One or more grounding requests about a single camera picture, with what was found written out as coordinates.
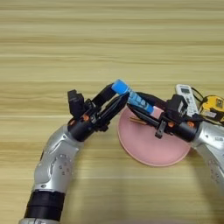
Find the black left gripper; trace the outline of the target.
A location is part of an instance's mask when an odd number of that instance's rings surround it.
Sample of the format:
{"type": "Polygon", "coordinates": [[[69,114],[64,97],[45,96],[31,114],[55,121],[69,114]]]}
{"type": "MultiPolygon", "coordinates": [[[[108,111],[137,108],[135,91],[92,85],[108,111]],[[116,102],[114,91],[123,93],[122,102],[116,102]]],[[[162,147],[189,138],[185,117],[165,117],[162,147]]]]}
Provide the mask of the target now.
{"type": "MultiPolygon", "coordinates": [[[[107,85],[93,100],[93,104],[101,107],[105,102],[109,101],[116,95],[112,89],[113,84],[107,85]]],[[[84,142],[94,132],[106,131],[108,129],[109,121],[114,118],[126,105],[129,99],[129,93],[121,94],[114,98],[101,113],[85,113],[79,119],[72,119],[68,125],[67,130],[72,137],[84,142]]]]}

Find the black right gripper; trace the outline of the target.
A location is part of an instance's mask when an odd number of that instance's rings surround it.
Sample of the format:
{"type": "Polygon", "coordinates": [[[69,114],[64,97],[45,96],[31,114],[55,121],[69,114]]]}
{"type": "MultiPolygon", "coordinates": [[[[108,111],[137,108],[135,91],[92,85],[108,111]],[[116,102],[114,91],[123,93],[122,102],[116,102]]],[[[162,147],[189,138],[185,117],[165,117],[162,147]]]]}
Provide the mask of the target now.
{"type": "Polygon", "coordinates": [[[140,120],[157,128],[155,134],[157,138],[161,139],[163,134],[167,134],[190,143],[196,137],[196,133],[200,126],[199,122],[175,122],[165,115],[161,115],[158,120],[147,111],[153,111],[154,108],[165,110],[166,102],[152,94],[143,92],[138,92],[137,94],[144,100],[144,106],[135,106],[129,103],[127,106],[140,120]]]}

